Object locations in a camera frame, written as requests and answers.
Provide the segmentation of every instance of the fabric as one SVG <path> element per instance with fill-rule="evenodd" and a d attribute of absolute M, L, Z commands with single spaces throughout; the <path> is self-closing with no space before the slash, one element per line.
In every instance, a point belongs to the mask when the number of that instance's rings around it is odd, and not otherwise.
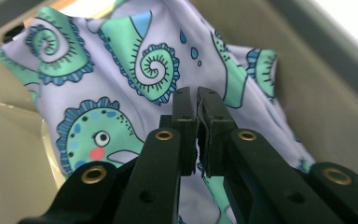
<path fill-rule="evenodd" d="M 213 89 L 239 127 L 262 133 L 291 166 L 307 172 L 314 162 L 275 97 L 276 53 L 226 45 L 187 1 L 121 1 L 106 20 L 43 7 L 0 61 L 33 95 L 66 176 L 86 162 L 136 157 L 172 113 L 171 93 L 187 86 L 194 108 L 197 88 Z M 223 178 L 201 170 L 182 177 L 179 222 L 235 222 Z"/>

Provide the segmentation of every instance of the black object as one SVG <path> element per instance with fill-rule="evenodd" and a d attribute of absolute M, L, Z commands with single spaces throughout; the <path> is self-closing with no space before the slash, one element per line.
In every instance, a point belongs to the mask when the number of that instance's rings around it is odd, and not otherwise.
<path fill-rule="evenodd" d="M 180 176 L 194 171 L 196 135 L 204 175 L 225 177 L 238 223 L 358 223 L 356 173 L 316 163 L 299 175 L 262 134 L 238 129 L 213 90 L 199 88 L 198 131 L 192 111 L 189 88 L 178 90 L 172 115 L 161 116 L 137 159 L 118 169 L 81 166 L 46 214 L 21 224 L 177 223 Z"/>

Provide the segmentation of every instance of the gray bin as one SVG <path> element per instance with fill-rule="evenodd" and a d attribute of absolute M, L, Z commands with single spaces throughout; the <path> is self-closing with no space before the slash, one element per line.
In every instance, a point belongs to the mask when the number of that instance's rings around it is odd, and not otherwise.
<path fill-rule="evenodd" d="M 306 1 L 193 3 L 229 44 L 277 51 L 276 91 L 290 126 L 317 161 L 358 173 L 358 49 Z M 1 27 L 0 45 L 39 7 Z M 41 121 L 28 91 L 0 64 L 0 223 L 39 216 L 55 196 Z"/>

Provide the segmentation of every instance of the pink cheek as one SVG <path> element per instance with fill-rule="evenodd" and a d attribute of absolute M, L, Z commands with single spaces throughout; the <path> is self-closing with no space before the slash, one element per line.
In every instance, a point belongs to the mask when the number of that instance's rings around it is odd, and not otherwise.
<path fill-rule="evenodd" d="M 95 147 L 89 153 L 89 157 L 94 161 L 100 161 L 101 159 L 103 159 L 104 154 L 105 152 L 103 147 Z"/>

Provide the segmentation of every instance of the patterned cloth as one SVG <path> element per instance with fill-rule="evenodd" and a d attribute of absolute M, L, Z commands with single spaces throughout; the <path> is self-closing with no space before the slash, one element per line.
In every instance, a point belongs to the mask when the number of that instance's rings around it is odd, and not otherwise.
<path fill-rule="evenodd" d="M 0 61 L 34 97 L 69 176 L 90 161 L 121 165 L 136 157 L 171 93 L 217 91 L 241 128 L 262 133 L 304 172 L 314 162 L 288 127 L 274 94 L 277 55 L 226 45 L 187 1 L 120 2 L 107 20 L 40 9 L 31 25 L 0 48 Z M 235 222 L 222 177 L 182 177 L 182 223 Z"/>

